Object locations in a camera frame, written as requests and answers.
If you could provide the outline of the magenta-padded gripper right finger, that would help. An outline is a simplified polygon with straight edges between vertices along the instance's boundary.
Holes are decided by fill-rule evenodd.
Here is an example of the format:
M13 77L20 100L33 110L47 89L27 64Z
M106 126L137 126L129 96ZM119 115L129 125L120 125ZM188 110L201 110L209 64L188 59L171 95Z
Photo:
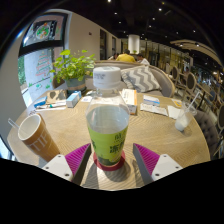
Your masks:
M133 154L145 185L182 169L168 154L159 155L137 143L133 144Z

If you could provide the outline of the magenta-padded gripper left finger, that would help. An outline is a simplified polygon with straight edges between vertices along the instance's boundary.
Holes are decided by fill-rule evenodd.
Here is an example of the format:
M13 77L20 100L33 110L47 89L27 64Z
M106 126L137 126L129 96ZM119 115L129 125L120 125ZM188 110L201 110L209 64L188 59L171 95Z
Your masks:
M73 150L66 156L61 154L55 156L43 167L43 170L80 185L90 155L91 144L88 143Z

